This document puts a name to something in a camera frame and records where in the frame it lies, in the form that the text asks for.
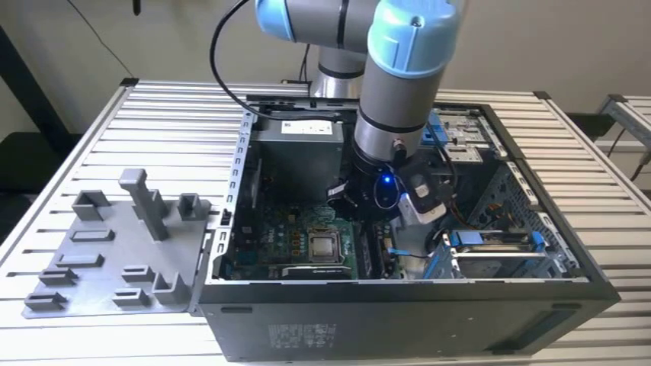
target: gray plastic holder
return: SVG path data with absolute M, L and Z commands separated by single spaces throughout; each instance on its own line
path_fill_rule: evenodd
M 142 192 L 147 175 L 136 173 L 135 185 L 126 184 L 136 209 L 106 201 L 100 191 L 79 194 L 78 219 L 26 298 L 26 318 L 187 310 L 211 204 L 196 194 L 163 201 L 158 191 Z M 152 238 L 147 216 L 160 221 L 166 239 Z

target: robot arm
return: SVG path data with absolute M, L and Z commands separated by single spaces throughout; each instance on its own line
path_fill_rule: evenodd
M 435 220 L 446 212 L 442 190 L 410 158 L 455 50 L 455 5 L 447 0 L 256 0 L 255 7 L 266 33 L 368 53 L 354 134 L 355 165 L 366 177 L 350 190 L 375 191 L 376 178 L 395 175 L 406 192 L 403 217 L 416 217 L 415 223 Z

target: slotted metal worktable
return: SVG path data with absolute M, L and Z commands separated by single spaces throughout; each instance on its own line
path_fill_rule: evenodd
M 234 90 L 240 96 L 306 94 L 292 85 Z M 551 100 L 534 93 L 453 90 L 443 90 L 439 100 L 493 106 L 623 300 L 531 358 L 363 364 L 651 364 L 651 203 Z M 219 206 L 240 118 L 240 108 L 215 85 L 142 81 L 118 90 L 0 246 L 0 361 L 226 363 L 204 319 L 187 314 L 26 320 L 20 313 L 75 218 L 79 190 L 102 189 L 110 199 L 126 200 L 118 178 L 126 167 L 143 167 L 148 187 L 164 196 L 196 192 Z

